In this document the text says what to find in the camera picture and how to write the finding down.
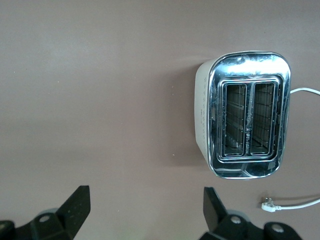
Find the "screw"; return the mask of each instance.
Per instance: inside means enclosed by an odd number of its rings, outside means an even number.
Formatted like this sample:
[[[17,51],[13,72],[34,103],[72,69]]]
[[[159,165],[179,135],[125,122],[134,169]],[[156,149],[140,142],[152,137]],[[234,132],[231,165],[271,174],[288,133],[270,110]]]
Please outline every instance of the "screw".
[[[240,224],[241,223],[241,219],[238,216],[232,216],[231,217],[231,222],[233,222],[234,224]]]
[[[42,216],[42,217],[39,219],[39,222],[40,222],[40,223],[44,223],[44,222],[48,221],[49,218],[50,218],[50,216],[44,215],[44,216]]]
[[[277,233],[283,233],[285,231],[279,224],[272,224],[271,228]]]

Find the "white cable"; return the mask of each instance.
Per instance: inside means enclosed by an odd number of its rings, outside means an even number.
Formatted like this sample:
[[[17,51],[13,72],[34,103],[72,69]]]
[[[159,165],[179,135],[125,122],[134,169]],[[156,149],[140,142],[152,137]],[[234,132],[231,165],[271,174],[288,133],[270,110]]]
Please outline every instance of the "white cable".
[[[312,89],[312,88],[308,88],[308,87],[299,87],[299,88],[291,90],[290,93],[293,94],[293,93],[299,92],[299,91],[306,91],[306,92],[310,92],[310,93],[317,94],[320,96],[320,91]]]
[[[280,206],[280,205],[274,205],[274,201],[272,201],[271,198],[267,198],[267,200],[261,204],[261,208],[267,212],[274,213],[275,211],[280,211],[280,210],[303,209],[318,203],[320,203],[320,198],[305,204],[301,204],[301,205]]]

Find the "table surface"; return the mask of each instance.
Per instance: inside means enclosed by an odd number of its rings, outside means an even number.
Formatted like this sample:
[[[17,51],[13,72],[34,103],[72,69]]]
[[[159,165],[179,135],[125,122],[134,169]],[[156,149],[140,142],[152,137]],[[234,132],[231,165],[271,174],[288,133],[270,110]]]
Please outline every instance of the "table surface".
[[[320,197],[319,102],[291,96],[280,169],[227,180],[195,141],[198,67],[247,50],[283,55],[291,88],[320,90],[320,1],[0,2],[0,215],[17,226],[89,185],[75,239],[196,240],[203,188],[258,227],[320,235],[320,206],[264,212],[263,197]]]

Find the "toaster slot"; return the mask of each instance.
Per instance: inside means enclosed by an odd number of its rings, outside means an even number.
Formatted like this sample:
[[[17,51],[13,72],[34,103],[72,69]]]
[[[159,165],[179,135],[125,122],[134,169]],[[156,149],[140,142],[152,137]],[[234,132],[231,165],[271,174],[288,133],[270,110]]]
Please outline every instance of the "toaster slot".
[[[244,151],[246,85],[226,86],[224,155],[238,156]]]
[[[273,143],[274,83],[258,83],[254,87],[251,154],[268,155]]]

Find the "chrome toaster top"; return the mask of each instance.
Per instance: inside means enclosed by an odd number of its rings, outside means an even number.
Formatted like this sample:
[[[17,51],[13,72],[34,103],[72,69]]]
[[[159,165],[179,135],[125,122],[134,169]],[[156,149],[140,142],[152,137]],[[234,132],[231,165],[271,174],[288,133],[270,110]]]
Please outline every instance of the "chrome toaster top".
[[[274,173],[283,158],[290,68],[279,54],[245,51],[205,62],[195,77],[196,142],[219,177]]]

